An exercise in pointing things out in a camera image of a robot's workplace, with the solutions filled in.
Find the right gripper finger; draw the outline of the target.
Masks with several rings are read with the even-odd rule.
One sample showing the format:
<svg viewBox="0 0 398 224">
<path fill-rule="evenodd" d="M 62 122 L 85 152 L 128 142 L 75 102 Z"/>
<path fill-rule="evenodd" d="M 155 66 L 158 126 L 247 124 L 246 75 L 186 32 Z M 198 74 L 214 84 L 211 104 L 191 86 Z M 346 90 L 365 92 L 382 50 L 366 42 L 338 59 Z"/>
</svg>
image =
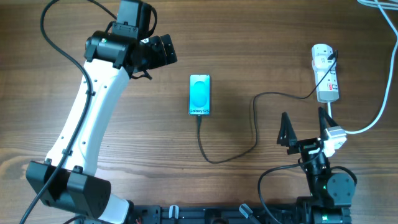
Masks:
<svg viewBox="0 0 398 224">
<path fill-rule="evenodd" d="M 318 117 L 320 125 L 320 138 L 325 139 L 325 130 L 329 127 L 336 127 L 338 124 L 328 115 L 327 111 L 323 107 L 318 108 Z"/>
<path fill-rule="evenodd" d="M 297 137 L 295 135 L 292 123 L 286 112 L 281 115 L 281 123 L 279 135 L 277 137 L 277 144 L 281 146 L 295 146 L 297 143 Z"/>
</svg>

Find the Galaxy smartphone teal screen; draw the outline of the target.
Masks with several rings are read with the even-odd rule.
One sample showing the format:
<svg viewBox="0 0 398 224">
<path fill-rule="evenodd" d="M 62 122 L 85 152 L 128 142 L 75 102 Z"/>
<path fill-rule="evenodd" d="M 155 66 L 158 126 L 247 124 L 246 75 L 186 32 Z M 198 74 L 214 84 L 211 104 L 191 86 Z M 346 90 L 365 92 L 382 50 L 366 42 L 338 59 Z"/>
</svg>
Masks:
<svg viewBox="0 0 398 224">
<path fill-rule="evenodd" d="M 189 82 L 190 115 L 209 115 L 211 105 L 211 78 L 209 74 L 192 74 Z"/>
</svg>

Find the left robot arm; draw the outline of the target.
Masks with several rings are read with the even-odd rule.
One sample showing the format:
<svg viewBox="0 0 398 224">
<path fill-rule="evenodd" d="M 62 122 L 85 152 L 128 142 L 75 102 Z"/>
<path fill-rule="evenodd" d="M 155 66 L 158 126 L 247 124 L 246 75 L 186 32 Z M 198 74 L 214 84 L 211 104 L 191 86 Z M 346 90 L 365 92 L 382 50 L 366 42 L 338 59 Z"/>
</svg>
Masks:
<svg viewBox="0 0 398 224">
<path fill-rule="evenodd" d="M 121 1 L 105 30 L 85 44 L 82 80 L 70 114 L 43 162 L 32 161 L 25 176 L 35 202 L 103 223 L 134 223 L 134 205 L 111 193 L 95 176 L 104 132 L 122 92 L 132 79 L 175 63 L 169 35 L 156 36 L 157 12 L 143 1 Z"/>
</svg>

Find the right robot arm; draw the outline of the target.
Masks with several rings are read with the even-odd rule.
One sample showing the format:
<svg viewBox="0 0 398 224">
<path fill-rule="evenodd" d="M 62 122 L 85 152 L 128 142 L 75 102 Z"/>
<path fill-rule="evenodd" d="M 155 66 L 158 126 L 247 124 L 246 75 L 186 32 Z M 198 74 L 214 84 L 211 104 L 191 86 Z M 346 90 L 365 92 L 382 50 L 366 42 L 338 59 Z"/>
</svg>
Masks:
<svg viewBox="0 0 398 224">
<path fill-rule="evenodd" d="M 328 113 L 318 109 L 320 135 L 299 140 L 286 112 L 281 115 L 277 144 L 288 147 L 287 154 L 300 154 L 311 196 L 298 197 L 297 223 L 351 223 L 349 208 L 358 180 L 342 166 L 332 167 L 329 158 L 346 142 L 346 133 Z"/>
</svg>

